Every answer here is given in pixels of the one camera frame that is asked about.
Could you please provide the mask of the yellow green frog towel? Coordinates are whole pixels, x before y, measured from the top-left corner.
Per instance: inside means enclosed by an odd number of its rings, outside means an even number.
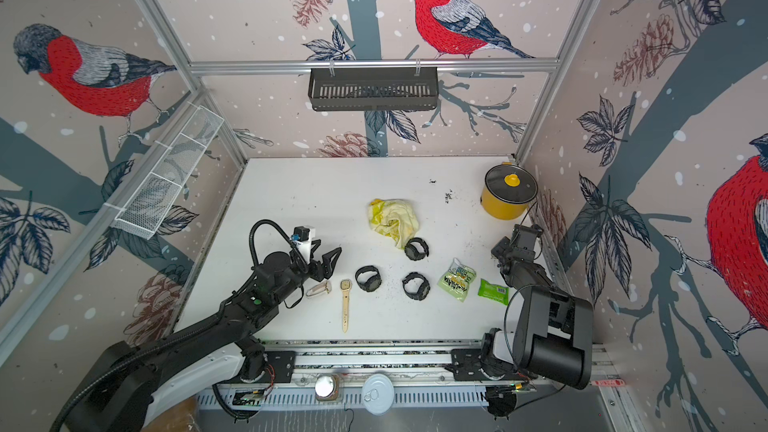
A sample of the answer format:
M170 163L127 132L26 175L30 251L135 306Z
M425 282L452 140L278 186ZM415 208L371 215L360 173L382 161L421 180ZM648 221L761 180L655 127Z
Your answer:
M368 204L367 217L374 232L393 239L395 246L401 250L420 229L413 206L405 200L375 199Z

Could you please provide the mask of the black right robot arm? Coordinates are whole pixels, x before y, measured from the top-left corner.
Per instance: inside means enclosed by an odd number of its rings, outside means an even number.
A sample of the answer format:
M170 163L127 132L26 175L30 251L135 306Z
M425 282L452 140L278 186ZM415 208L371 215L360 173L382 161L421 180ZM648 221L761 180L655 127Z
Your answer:
M535 262L543 229L517 224L491 251L500 275L522 301L515 330L485 334L480 363L490 377L539 375L581 390L591 380L593 306L558 287Z

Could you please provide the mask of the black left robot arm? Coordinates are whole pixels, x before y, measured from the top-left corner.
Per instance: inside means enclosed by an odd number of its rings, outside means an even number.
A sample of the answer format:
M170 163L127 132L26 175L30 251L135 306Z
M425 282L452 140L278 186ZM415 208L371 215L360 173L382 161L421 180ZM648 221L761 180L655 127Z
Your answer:
M342 253L314 253L308 227L287 234L276 222L253 224L247 239L251 274L210 316L170 335L108 347L62 406L52 430L140 431L197 392L238 377L256 381L267 368L255 335L307 280L332 277Z

